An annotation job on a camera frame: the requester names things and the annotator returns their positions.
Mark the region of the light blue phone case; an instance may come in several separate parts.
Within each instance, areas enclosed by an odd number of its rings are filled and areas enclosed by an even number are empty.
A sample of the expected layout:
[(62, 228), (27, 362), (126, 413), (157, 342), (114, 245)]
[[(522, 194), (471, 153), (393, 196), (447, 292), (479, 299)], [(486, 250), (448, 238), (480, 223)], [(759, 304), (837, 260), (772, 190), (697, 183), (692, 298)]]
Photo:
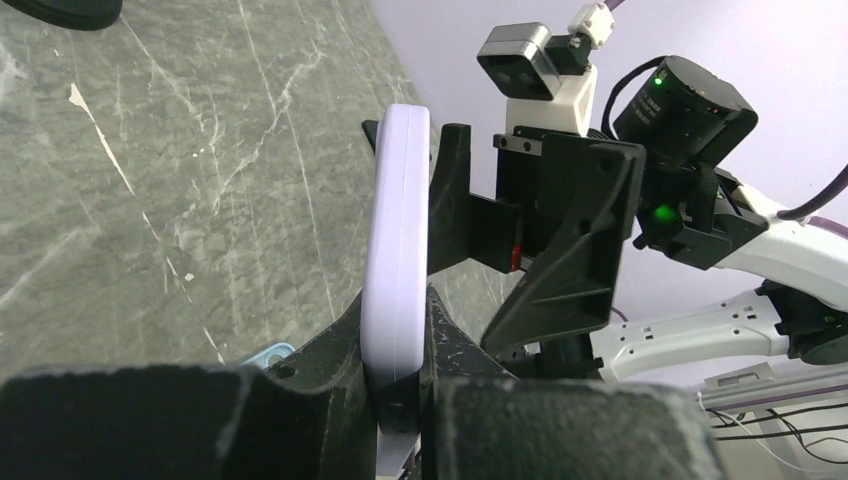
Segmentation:
[(285, 360), (296, 351), (296, 348), (287, 342), (277, 342), (268, 345), (257, 353), (249, 355), (241, 362), (242, 365), (254, 366), (260, 369), (268, 369), (272, 365)]

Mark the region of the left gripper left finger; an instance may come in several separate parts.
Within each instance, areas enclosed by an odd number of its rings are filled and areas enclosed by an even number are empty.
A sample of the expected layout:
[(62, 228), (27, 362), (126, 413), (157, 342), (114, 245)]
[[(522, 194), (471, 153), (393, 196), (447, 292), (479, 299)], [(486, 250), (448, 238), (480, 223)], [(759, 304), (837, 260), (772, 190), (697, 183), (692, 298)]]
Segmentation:
[(5, 479), (371, 479), (360, 305), (287, 359), (47, 366), (1, 387)]

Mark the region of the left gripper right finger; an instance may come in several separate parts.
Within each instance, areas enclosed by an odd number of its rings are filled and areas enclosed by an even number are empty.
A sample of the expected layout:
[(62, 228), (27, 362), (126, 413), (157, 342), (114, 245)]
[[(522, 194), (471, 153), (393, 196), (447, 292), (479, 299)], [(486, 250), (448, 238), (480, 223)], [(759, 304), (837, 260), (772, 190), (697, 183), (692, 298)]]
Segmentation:
[(424, 479), (722, 479), (695, 402), (664, 386), (520, 380), (427, 291)]

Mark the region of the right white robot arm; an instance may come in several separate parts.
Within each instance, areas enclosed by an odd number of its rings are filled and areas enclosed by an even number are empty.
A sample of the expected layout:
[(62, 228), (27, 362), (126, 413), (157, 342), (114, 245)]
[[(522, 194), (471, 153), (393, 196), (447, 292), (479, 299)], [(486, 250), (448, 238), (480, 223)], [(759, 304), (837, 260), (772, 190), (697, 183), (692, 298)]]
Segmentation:
[[(429, 271), (472, 259), (522, 273), (483, 350), (522, 378), (610, 382), (743, 355), (845, 362), (847, 230), (818, 210), (846, 187), (846, 175), (806, 204), (783, 207), (720, 168), (758, 119), (732, 84), (674, 55), (634, 74), (646, 82), (599, 129), (566, 132), (533, 113), (496, 135), (494, 199), (470, 191), (470, 127), (443, 127)], [(614, 327), (626, 242), (762, 284), (641, 329)]]

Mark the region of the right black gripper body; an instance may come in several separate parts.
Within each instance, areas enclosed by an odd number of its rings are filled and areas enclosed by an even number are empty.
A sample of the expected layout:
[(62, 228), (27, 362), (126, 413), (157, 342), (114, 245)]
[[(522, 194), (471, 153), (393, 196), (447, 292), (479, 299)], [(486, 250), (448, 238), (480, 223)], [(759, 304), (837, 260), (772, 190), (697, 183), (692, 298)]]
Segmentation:
[(519, 126), (497, 151), (493, 262), (528, 265), (544, 253), (617, 265), (630, 236), (646, 150), (596, 130), (579, 136)]

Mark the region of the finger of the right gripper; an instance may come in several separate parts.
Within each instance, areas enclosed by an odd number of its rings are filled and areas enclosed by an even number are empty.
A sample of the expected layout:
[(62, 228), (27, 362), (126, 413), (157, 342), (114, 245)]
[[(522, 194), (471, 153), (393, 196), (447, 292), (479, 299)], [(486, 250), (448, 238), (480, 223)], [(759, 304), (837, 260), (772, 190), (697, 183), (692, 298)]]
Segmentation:
[(519, 346), (587, 334), (604, 327), (620, 263), (568, 262), (544, 253), (520, 265), (524, 275), (493, 317), (483, 349), (503, 354)]
[(468, 259), (506, 274), (520, 269), (518, 206), (472, 194), (470, 176), (471, 127), (443, 125), (429, 186), (430, 275)]

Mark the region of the lilac phone case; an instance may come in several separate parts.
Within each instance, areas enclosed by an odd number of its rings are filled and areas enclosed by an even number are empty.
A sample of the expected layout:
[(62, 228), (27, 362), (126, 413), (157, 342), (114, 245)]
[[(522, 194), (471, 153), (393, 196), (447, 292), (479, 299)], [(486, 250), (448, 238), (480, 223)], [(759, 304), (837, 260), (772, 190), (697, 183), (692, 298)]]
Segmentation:
[(378, 424), (376, 473), (398, 476), (421, 431), (430, 113), (392, 104), (378, 123), (360, 348)]

